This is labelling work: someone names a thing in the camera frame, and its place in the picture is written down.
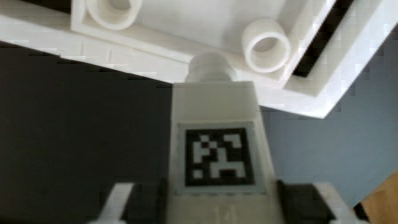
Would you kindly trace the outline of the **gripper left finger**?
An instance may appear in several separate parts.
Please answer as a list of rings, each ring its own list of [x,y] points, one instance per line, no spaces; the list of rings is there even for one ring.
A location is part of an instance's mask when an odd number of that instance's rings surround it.
[[[163,224],[165,184],[115,183],[97,218],[86,224]]]

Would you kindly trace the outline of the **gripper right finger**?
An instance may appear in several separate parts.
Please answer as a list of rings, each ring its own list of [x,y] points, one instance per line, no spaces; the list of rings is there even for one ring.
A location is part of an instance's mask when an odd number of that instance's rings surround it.
[[[285,224],[369,224],[348,208],[332,186],[277,181]]]

